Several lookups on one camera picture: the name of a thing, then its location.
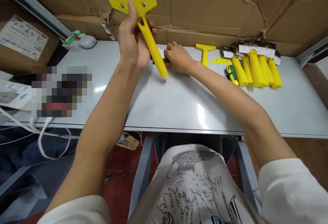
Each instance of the small green bottle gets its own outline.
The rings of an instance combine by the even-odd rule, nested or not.
[[[64,41],[64,45],[72,44],[75,39],[80,35],[81,31],[75,30],[71,33],[71,35]]]

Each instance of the white table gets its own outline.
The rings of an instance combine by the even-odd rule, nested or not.
[[[200,50],[193,47],[186,49],[195,60],[201,60]],[[226,65],[210,62],[219,57],[219,50],[208,53],[209,68],[224,75]],[[58,66],[88,66],[92,69],[91,101],[86,104],[86,109],[91,111],[119,59],[118,42],[99,41],[93,49],[67,53]],[[241,88],[265,108],[282,136],[328,138],[328,111],[296,60],[282,57],[278,69],[282,88]],[[51,126],[83,128],[88,114],[86,111],[78,113],[78,117],[55,118]],[[28,124],[30,113],[19,111],[15,117]],[[43,122],[44,119],[40,118],[36,125],[43,126]],[[6,125],[13,126],[14,123],[7,122]],[[161,78],[151,62],[132,97],[124,130],[244,134],[236,120],[201,83],[191,76],[170,70],[167,78]]]

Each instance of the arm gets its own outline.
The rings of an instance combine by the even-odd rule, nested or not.
[[[72,167],[45,213],[80,197],[102,195],[109,153],[122,133],[131,97],[150,58],[136,25],[137,13],[129,1],[129,16],[119,28],[120,62],[81,132]]]
[[[260,168],[274,160],[296,157],[263,107],[239,86],[193,60],[176,42],[169,43],[164,53],[171,62],[167,67],[197,79],[237,119],[249,137]]]

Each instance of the yellow squeegee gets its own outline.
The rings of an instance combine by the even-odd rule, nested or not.
[[[151,9],[157,6],[157,2],[156,0],[131,0],[131,1],[134,3],[134,6],[136,7],[137,14],[138,14],[138,26],[143,34],[143,37],[145,38],[150,54],[153,57],[154,63],[158,69],[158,72],[160,73],[161,77],[167,77],[168,72],[166,66],[156,46],[155,40],[153,38],[153,35],[151,34],[150,28],[146,20],[146,14]],[[113,8],[125,14],[129,14],[127,0],[109,0],[109,2]]]

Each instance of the yellow plastic tool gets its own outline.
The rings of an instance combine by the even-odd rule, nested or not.
[[[196,48],[203,51],[202,56],[202,64],[208,67],[208,52],[211,50],[215,50],[215,46],[209,46],[209,45],[202,45],[202,44],[196,44]]]
[[[266,74],[268,77],[268,84],[269,84],[269,86],[271,86],[274,83],[274,79],[273,79],[271,69],[269,68],[268,63],[266,63]]]
[[[274,89],[281,88],[283,86],[283,83],[281,81],[280,74],[279,74],[279,71],[278,71],[275,61],[272,58],[269,58],[268,65],[269,65],[269,68],[271,70],[273,80],[274,80],[273,84],[271,85],[272,88],[274,88]]]
[[[246,75],[247,80],[248,80],[248,84],[246,86],[252,86],[253,85],[253,78],[252,78],[252,69],[251,69],[250,63],[249,63],[249,57],[245,54],[242,57],[242,61],[243,61],[243,67],[244,67],[245,75]]]
[[[268,83],[268,75],[267,75],[267,59],[265,58],[264,55],[257,55],[257,58],[259,60],[260,66],[261,66],[261,70],[262,70],[262,74],[263,74],[263,80],[264,80],[264,84],[261,87],[267,87],[269,86]]]
[[[150,54],[153,57],[154,63],[161,77],[167,77],[168,72],[164,64],[163,58],[156,46],[153,35],[147,23],[146,14],[157,6],[156,0],[131,0],[136,7],[138,14],[138,26],[145,38]],[[111,6],[121,12],[129,14],[127,0],[109,0]]]
[[[231,61],[226,60],[225,58],[213,59],[213,60],[211,60],[211,63],[214,63],[214,64],[228,64],[228,65],[232,64]]]
[[[237,86],[239,86],[239,83],[236,79],[236,74],[235,74],[235,70],[234,70],[233,65],[227,66],[226,70],[227,70],[227,73],[229,75],[230,81],[232,83],[236,84]]]
[[[264,85],[264,78],[261,70],[257,52],[252,49],[249,52],[250,67],[252,69],[253,86],[262,87]]]
[[[239,85],[240,86],[245,86],[248,84],[248,80],[247,80],[247,77],[246,77],[246,74],[238,60],[238,56],[237,55],[234,55],[232,58],[231,58],[231,61],[232,61],[232,65],[233,67],[235,68],[235,71],[236,71],[236,76],[238,78],[238,82],[239,82]]]

